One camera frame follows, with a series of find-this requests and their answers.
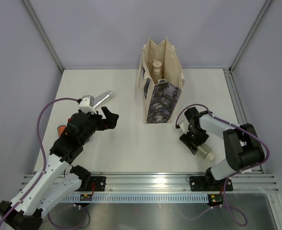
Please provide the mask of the olive green clear bottle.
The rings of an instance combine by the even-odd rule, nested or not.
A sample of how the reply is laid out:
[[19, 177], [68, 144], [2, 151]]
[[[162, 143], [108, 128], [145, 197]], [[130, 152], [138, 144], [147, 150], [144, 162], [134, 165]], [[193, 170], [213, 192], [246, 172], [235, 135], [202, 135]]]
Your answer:
[[197, 147], [195, 155], [206, 161], [212, 161], [215, 158], [214, 152], [206, 143]]

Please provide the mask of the cream canvas tote bag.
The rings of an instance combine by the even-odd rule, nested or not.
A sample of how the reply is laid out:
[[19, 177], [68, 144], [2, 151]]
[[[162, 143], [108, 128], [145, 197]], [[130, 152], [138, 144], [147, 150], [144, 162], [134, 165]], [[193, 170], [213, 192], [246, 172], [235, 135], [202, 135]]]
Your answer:
[[[162, 79], [157, 84], [152, 79], [153, 60], [162, 63]], [[142, 47], [138, 88], [143, 92], [143, 120], [146, 124], [170, 123], [183, 90], [185, 77], [175, 46], [168, 39], [155, 43], [151, 38]]]

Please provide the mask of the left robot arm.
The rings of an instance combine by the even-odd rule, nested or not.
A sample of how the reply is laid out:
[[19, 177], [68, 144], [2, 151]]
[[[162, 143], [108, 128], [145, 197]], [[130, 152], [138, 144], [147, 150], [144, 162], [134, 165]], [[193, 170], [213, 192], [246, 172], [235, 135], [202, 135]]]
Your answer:
[[90, 187], [91, 174], [80, 165], [74, 166], [57, 185], [53, 183], [79, 156], [86, 141], [96, 131], [116, 127], [119, 115], [110, 112], [105, 106], [101, 109], [103, 115], [97, 111], [84, 113], [79, 110], [68, 119], [66, 128], [54, 142], [42, 169], [11, 201], [0, 202], [2, 221], [15, 230], [37, 230], [43, 219], [66, 195]]

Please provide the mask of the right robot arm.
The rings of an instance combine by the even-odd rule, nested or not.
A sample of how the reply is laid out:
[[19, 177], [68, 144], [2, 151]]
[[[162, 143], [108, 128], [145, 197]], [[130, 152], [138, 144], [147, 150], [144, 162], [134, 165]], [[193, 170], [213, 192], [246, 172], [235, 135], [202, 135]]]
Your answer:
[[188, 177], [193, 192], [232, 191], [231, 176], [260, 165], [269, 153], [263, 150], [265, 144], [249, 123], [227, 122], [209, 109], [198, 111], [197, 104], [186, 107], [181, 114], [185, 119], [177, 119], [175, 127], [183, 131], [179, 139], [193, 155], [204, 160], [214, 158], [212, 149], [206, 143], [210, 133], [222, 139], [224, 144], [224, 160], [208, 168], [203, 176]]

